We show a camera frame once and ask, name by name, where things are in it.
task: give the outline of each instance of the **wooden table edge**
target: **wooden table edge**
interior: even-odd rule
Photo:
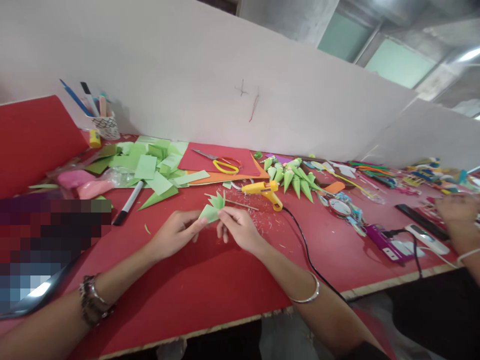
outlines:
[[[431,277],[431,276],[434,276],[434,275],[447,273],[447,272],[452,271],[452,270],[455,270],[455,269],[448,264],[443,264],[443,265],[430,267],[430,268],[427,268],[427,269],[422,269],[422,274],[423,274],[424,278],[428,278],[428,277]],[[342,292],[341,295],[346,300],[352,301],[352,300],[355,300],[355,299],[357,299],[359,297],[362,297],[362,296],[365,296],[365,295],[369,295],[369,294],[376,293],[376,292],[379,292],[379,291],[382,291],[382,290],[385,290],[385,289],[388,289],[388,288],[393,288],[395,286],[399,286],[399,285],[414,282],[415,280],[418,280],[418,278],[419,278],[419,273],[417,271],[415,271],[415,272],[411,272],[411,273],[408,273],[406,275],[402,275],[402,276],[399,276],[399,277],[394,277],[394,278],[387,279],[387,280],[380,281],[380,282],[376,282],[376,283],[373,283],[373,284],[357,287],[357,288],[352,289],[352,290],[347,290],[347,291]],[[216,325],[216,326],[213,326],[213,327],[210,327],[210,328],[189,332],[189,333],[184,334],[184,335],[170,337],[170,338],[163,339],[163,340],[156,341],[156,342],[151,342],[151,343],[148,343],[148,344],[145,344],[145,345],[142,345],[142,346],[136,346],[136,347],[131,347],[131,348],[128,348],[128,349],[125,349],[125,350],[111,352],[109,354],[105,354],[105,355],[100,356],[98,359],[99,360],[111,359],[111,358],[119,357],[119,356],[126,355],[126,354],[132,354],[132,353],[136,353],[136,352],[139,352],[139,351],[142,351],[142,350],[154,348],[154,347],[159,346],[159,345],[169,344],[169,343],[172,343],[174,341],[179,341],[179,340],[184,341],[184,340],[187,340],[187,339],[190,339],[190,338],[195,338],[197,336],[201,336],[201,335],[205,335],[205,334],[209,334],[209,333],[214,333],[214,332],[217,332],[219,330],[228,329],[228,328],[232,328],[232,327],[235,327],[235,326],[238,326],[238,325],[250,323],[250,322],[262,319],[262,318],[269,318],[269,317],[272,317],[272,316],[278,315],[278,314],[291,314],[293,311],[294,311],[293,306],[288,306],[288,307],[284,307],[284,308],[281,308],[281,309],[278,309],[278,310],[273,310],[273,311],[264,312],[264,313],[258,314],[258,315],[244,317],[242,319],[227,322],[227,323],[224,323],[222,325]]]

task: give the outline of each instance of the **purple device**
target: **purple device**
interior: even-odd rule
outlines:
[[[413,253],[405,254],[405,252],[400,251],[395,244],[392,243],[392,240],[383,234],[383,232],[387,231],[383,226],[373,224],[366,226],[365,229],[368,237],[383,251],[391,262],[400,264],[415,258]]]

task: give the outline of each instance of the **hand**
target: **hand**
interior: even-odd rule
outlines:
[[[472,195],[449,195],[435,201],[438,214],[445,224],[452,222],[472,223],[480,211],[480,201]]]
[[[229,240],[228,229],[238,246],[253,255],[258,255],[268,245],[245,210],[225,206],[218,212],[218,217],[220,221],[216,227],[216,235],[218,238],[223,237],[225,243]]]
[[[156,261],[160,261],[171,257],[190,240],[195,243],[200,230],[208,223],[206,217],[198,218],[201,212],[201,210],[173,212],[150,242],[145,245],[147,253],[152,254]]]

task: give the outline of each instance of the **glue gun cord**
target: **glue gun cord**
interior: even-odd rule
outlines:
[[[303,238],[303,242],[305,243],[305,250],[306,250],[306,257],[308,259],[308,262],[310,263],[310,266],[311,268],[313,269],[313,271],[315,271],[315,273],[318,275],[318,277],[320,277],[320,279],[322,279],[322,281],[328,285],[328,287],[335,293],[337,294],[340,299],[342,299],[344,302],[347,302],[347,300],[345,300],[345,298],[342,296],[342,294],[340,294],[337,289],[335,289],[332,284],[330,284],[320,273],[319,271],[315,268],[314,264],[312,263],[312,259],[310,259],[310,253],[309,253],[309,246],[307,244],[307,240],[305,239],[305,235],[304,235],[304,232],[302,231],[302,228],[300,227],[297,219],[295,219],[295,216],[290,212],[290,210],[288,210],[285,206],[283,207],[283,210],[285,210],[287,213],[290,214],[291,218],[293,219],[293,221],[295,222],[296,226],[298,227],[298,230],[300,230],[300,234],[301,234],[301,237]]]

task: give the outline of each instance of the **yellow scissors handle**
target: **yellow scissors handle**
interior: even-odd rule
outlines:
[[[236,167],[236,166],[233,166],[233,165],[230,165],[230,164],[227,164],[226,162],[221,162],[221,161],[218,161],[218,160],[213,160],[213,165],[215,165],[215,167],[220,170],[222,173],[225,173],[225,174],[230,174],[230,175],[234,175],[234,174],[238,174],[239,172],[239,168]],[[230,168],[230,169],[233,169],[233,171],[230,171],[230,170],[225,170],[223,168],[221,168],[219,165],[222,165],[226,168]]]

